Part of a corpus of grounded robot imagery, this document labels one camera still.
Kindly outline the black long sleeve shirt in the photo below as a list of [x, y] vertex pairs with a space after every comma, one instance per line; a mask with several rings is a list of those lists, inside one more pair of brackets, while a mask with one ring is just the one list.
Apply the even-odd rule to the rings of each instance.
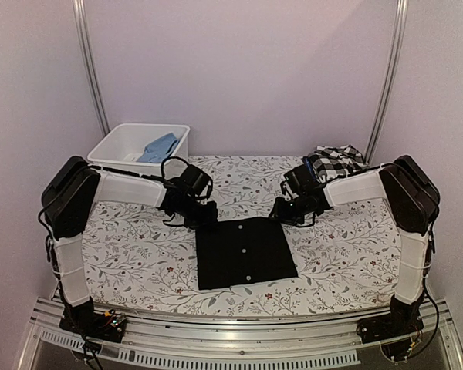
[[220, 221], [195, 240], [201, 290], [298, 276], [282, 225], [267, 217]]

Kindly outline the black white checkered shirt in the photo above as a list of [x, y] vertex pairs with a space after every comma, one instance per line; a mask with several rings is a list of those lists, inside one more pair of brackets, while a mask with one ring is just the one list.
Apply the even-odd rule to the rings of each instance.
[[367, 168], [363, 154], [351, 145], [318, 146], [310, 155], [316, 179], [320, 183], [344, 177]]

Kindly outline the dark blue shirt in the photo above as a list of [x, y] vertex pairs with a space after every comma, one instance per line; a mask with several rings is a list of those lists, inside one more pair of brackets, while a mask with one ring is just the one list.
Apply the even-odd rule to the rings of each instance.
[[311, 171], [313, 169], [312, 163], [310, 162], [309, 157], [303, 156], [302, 157], [302, 162], [309, 171]]

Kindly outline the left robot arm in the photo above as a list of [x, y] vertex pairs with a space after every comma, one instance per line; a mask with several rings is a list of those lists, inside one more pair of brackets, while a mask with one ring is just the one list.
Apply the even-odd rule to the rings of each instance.
[[56, 267], [60, 296], [70, 323], [84, 335], [100, 326], [86, 284], [82, 239], [99, 202], [139, 204], [173, 217], [186, 228], [216, 224], [218, 209], [210, 199], [213, 180], [195, 165], [187, 164], [178, 177], [148, 175], [87, 163], [71, 156], [41, 196], [39, 222], [47, 229], [47, 251]]

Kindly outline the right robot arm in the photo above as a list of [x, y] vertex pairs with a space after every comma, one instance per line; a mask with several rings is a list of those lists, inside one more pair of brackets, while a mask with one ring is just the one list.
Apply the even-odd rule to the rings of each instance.
[[441, 196], [437, 187], [409, 155], [391, 163], [359, 170], [320, 183], [306, 164], [285, 174], [282, 196], [275, 199], [269, 218], [305, 227], [305, 217], [318, 217], [334, 207], [383, 199], [400, 235], [399, 277], [384, 330], [399, 336], [412, 326], [424, 298], [424, 281], [434, 253], [434, 222]]

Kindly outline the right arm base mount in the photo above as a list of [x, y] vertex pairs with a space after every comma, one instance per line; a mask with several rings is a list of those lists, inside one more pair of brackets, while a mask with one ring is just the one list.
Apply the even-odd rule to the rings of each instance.
[[391, 309], [389, 314], [359, 320], [356, 333], [366, 344], [409, 335], [423, 328], [424, 324], [419, 311]]

